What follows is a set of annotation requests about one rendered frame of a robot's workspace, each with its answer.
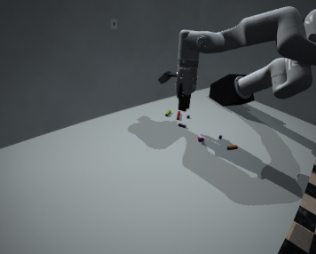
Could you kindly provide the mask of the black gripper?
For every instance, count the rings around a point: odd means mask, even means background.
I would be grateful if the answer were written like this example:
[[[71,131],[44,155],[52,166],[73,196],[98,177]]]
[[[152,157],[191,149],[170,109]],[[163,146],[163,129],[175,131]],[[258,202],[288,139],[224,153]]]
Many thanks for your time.
[[[179,100],[178,110],[185,112],[187,109],[189,109],[191,93],[196,91],[196,86],[197,67],[181,67],[178,65],[178,75],[176,82],[176,93],[178,94],[177,98]]]

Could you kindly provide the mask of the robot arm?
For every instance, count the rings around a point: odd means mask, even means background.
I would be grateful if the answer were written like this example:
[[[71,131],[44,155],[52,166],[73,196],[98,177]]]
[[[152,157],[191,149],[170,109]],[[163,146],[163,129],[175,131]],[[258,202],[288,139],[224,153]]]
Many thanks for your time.
[[[236,27],[218,33],[182,30],[178,65],[198,67],[197,51],[218,53],[274,40],[284,58],[250,75],[236,77],[234,89],[242,99],[248,99],[252,93],[273,86],[276,98],[287,99],[312,85],[311,66],[316,66],[316,9],[304,22],[300,12],[288,6],[245,18]]]

